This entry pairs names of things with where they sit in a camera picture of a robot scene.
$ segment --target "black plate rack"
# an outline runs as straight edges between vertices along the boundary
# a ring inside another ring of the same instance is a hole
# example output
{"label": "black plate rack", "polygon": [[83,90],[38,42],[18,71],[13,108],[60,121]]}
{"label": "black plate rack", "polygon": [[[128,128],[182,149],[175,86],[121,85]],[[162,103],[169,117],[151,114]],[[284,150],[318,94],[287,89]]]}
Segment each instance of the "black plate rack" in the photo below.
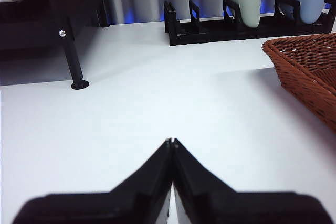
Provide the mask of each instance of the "black plate rack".
{"label": "black plate rack", "polygon": [[[336,18],[336,0],[325,0],[325,2],[331,5],[329,12],[327,14],[321,13],[321,16],[314,24],[304,24],[300,20],[299,1],[275,0],[274,15],[261,17],[257,28],[249,28],[241,20],[239,5],[231,0],[223,1],[224,19],[207,21],[200,20],[200,8],[190,0],[191,21],[185,23],[176,19],[176,10],[173,4],[164,1],[165,32],[169,34],[171,46],[213,41],[330,33]],[[281,12],[281,3],[293,7],[294,20],[285,17]],[[229,16],[227,7],[234,10],[233,16]]]}

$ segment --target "blue light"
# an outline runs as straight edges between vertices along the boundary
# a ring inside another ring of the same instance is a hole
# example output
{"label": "blue light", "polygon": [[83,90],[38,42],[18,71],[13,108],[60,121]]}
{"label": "blue light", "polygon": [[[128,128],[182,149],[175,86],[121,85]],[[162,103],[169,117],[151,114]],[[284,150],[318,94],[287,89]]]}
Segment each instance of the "blue light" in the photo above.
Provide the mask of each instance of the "blue light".
{"label": "blue light", "polygon": [[125,19],[125,23],[126,23],[126,24],[134,23],[134,22],[135,22],[135,18],[134,18],[134,12],[133,12],[133,10],[130,9],[130,10],[126,13],[124,19]]}
{"label": "blue light", "polygon": [[261,0],[260,13],[274,13],[274,8],[269,7],[266,3],[266,0]]}
{"label": "blue light", "polygon": [[164,21],[164,12],[162,12],[160,15],[160,21]]}
{"label": "blue light", "polygon": [[228,13],[229,16],[233,16],[230,8],[228,6],[226,6],[226,12]]}
{"label": "blue light", "polygon": [[197,18],[197,14],[194,10],[192,10],[192,13],[193,13],[194,18]]}

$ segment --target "stand leg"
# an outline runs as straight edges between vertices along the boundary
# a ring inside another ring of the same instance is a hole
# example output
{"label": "stand leg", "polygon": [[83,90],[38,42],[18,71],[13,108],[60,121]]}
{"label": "stand leg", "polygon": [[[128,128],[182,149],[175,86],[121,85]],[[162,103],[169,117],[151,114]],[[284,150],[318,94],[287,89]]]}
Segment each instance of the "stand leg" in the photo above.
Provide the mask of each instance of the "stand leg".
{"label": "stand leg", "polygon": [[89,82],[83,80],[83,73],[80,68],[80,63],[78,60],[78,55],[74,42],[68,38],[64,39],[63,49],[67,58],[72,80],[74,81],[71,87],[76,90],[86,88],[89,85]]}
{"label": "stand leg", "polygon": [[100,4],[99,9],[97,10],[97,14],[100,27],[109,27],[110,25],[106,19],[106,11],[103,3]]}

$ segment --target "black metal stand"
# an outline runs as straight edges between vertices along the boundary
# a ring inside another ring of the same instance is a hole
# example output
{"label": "black metal stand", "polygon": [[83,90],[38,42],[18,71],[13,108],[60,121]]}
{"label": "black metal stand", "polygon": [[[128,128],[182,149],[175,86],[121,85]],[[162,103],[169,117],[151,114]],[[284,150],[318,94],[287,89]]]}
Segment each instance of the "black metal stand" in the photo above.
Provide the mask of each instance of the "black metal stand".
{"label": "black metal stand", "polygon": [[[300,19],[300,2],[296,0],[275,0],[275,14],[260,18],[257,28],[249,28],[242,22],[239,5],[231,0],[223,1],[224,20],[200,21],[200,8],[189,1],[191,21],[176,20],[176,10],[171,2],[164,1],[165,31],[169,34],[170,45],[207,43],[212,41],[242,40],[278,36],[330,33],[336,18],[336,0],[325,0],[331,4],[328,14],[321,16],[314,24],[304,24]],[[294,8],[294,20],[281,13],[280,4]],[[233,17],[227,7],[234,11]]]}
{"label": "black metal stand", "polygon": [[0,3],[0,30],[7,36],[0,49],[62,45],[72,76],[73,89],[83,89],[83,80],[74,40],[97,11],[101,27],[108,27],[103,0],[23,0]]}
{"label": "black metal stand", "polygon": [[13,224],[166,224],[172,183],[179,223],[332,224],[313,197],[234,191],[176,139],[165,141],[111,192],[36,198],[22,207]]}

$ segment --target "black shelf frame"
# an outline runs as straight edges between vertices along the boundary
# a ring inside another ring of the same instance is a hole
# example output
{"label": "black shelf frame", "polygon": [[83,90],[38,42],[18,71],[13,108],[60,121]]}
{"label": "black shelf frame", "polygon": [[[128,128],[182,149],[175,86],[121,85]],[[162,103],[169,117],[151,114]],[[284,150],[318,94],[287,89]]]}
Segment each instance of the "black shelf frame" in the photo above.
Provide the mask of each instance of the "black shelf frame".
{"label": "black shelf frame", "polygon": [[97,11],[100,27],[109,27],[103,0],[23,0],[0,3],[0,30],[6,36],[0,49],[62,45],[73,80],[73,89],[89,82],[83,74],[75,39]]}
{"label": "black shelf frame", "polygon": [[[324,0],[331,4],[329,12],[321,13],[314,24],[304,24],[300,19],[300,2],[297,0],[275,0],[273,16],[260,18],[257,28],[249,28],[242,22],[239,5],[223,0],[224,19],[200,21],[200,8],[189,1],[191,21],[182,23],[176,19],[176,10],[171,2],[164,1],[165,32],[169,34],[170,46],[214,41],[243,40],[305,34],[330,33],[336,18],[336,0]],[[280,10],[280,4],[293,7],[294,19],[287,18]],[[229,16],[227,7],[234,10]]]}

